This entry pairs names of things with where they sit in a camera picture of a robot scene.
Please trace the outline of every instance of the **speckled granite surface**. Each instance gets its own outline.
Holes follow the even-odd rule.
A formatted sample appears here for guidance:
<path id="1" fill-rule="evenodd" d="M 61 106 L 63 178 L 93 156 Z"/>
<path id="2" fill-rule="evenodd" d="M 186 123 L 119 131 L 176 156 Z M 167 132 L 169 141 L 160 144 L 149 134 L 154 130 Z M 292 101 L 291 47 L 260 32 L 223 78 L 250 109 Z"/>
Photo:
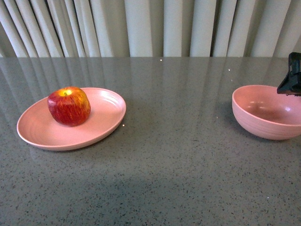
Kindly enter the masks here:
<path id="1" fill-rule="evenodd" d="M 255 137 L 231 108 L 286 73 L 277 58 L 0 59 L 0 225 L 301 225 L 301 137 Z M 121 125 L 72 152 L 24 142 L 20 115 L 69 85 L 122 95 Z"/>

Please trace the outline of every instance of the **bowl rim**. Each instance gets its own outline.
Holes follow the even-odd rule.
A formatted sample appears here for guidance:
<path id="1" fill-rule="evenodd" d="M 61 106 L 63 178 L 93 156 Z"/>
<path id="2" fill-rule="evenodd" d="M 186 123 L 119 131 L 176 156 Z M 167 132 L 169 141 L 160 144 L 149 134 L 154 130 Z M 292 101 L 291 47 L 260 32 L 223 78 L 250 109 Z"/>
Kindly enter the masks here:
<path id="1" fill-rule="evenodd" d="M 239 89 L 246 88 L 246 87 L 252 87 L 252 86 L 253 86 L 253 87 L 268 87 L 268 88 L 274 88 L 274 89 L 277 89 L 277 87 L 274 87 L 274 86 L 268 86 L 268 85 L 245 85 L 245 86 L 241 86 L 241 87 L 235 89 L 235 90 L 233 91 L 233 93 L 232 93 L 232 101 L 235 103 L 235 105 L 236 105 L 240 110 L 242 110 L 243 112 L 245 112 L 246 114 L 248 114 L 248 115 L 250 115 L 250 116 L 252 116 L 252 117 L 254 117 L 254 118 L 257 118 L 257 119 L 259 119 L 259 120 L 261 120 L 261 121 L 265 121 L 265 122 L 267 122 L 267 123 L 271 123 L 271 124 L 275 124 L 275 125 L 279 125 L 279 126 L 286 126 L 286 127 L 301 127 L 301 124 L 284 124 L 284 123 L 269 121 L 269 120 L 260 118 L 260 117 L 258 117 L 258 116 L 256 116 L 256 115 L 253 115 L 253 114 L 247 112 L 245 109 L 243 109 L 243 108 L 236 102 L 236 100 L 235 100 L 235 98 L 234 98 L 234 94 L 235 94 Z"/>

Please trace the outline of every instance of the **pink plate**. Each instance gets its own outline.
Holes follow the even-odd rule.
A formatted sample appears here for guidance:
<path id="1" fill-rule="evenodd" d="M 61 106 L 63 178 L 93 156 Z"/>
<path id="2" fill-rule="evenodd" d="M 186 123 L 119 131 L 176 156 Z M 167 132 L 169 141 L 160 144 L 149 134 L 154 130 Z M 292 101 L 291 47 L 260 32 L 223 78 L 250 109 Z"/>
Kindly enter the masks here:
<path id="1" fill-rule="evenodd" d="M 47 97 L 29 107 L 19 118 L 17 132 L 27 143 L 52 151 L 66 151 L 96 143 L 111 134 L 126 113 L 126 103 L 117 93 L 101 88 L 82 88 L 90 104 L 87 121 L 75 127 L 56 122 Z"/>

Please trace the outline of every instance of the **white curtain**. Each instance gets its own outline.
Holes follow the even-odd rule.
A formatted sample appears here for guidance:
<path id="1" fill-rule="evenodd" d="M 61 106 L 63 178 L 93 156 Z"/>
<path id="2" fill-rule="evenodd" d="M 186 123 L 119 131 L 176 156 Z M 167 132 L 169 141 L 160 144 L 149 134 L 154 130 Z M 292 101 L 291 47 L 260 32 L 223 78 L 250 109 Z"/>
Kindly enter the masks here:
<path id="1" fill-rule="evenodd" d="M 287 57 L 301 0 L 0 0 L 0 57 Z"/>

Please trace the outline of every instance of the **black object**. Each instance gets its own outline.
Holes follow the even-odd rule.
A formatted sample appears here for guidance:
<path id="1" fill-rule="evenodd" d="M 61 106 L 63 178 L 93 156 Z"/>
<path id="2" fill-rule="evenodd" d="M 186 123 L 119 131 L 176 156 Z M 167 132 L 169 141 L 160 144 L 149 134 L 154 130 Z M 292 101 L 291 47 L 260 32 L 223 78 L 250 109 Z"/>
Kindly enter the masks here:
<path id="1" fill-rule="evenodd" d="M 277 93 L 301 96 L 301 53 L 291 53 L 288 56 L 288 73 L 277 88 Z"/>

